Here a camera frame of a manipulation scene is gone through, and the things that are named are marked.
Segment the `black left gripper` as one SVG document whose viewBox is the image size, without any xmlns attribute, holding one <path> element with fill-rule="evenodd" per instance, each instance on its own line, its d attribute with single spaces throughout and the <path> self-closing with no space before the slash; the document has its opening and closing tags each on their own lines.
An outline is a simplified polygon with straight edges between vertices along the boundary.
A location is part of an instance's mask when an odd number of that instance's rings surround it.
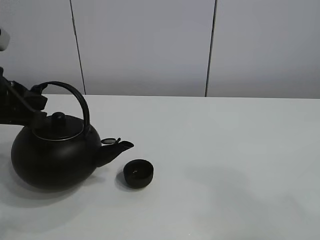
<svg viewBox="0 0 320 240">
<path fill-rule="evenodd" d="M 35 111 L 33 113 L 25 103 L 35 110 L 44 110 L 48 99 L 42 95 L 47 84 L 34 85 L 22 95 L 14 88 L 15 84 L 4 76 L 4 69 L 0 67 L 0 124 L 1 125 L 30 125 L 32 129 L 44 126 L 47 113 Z"/>
</svg>

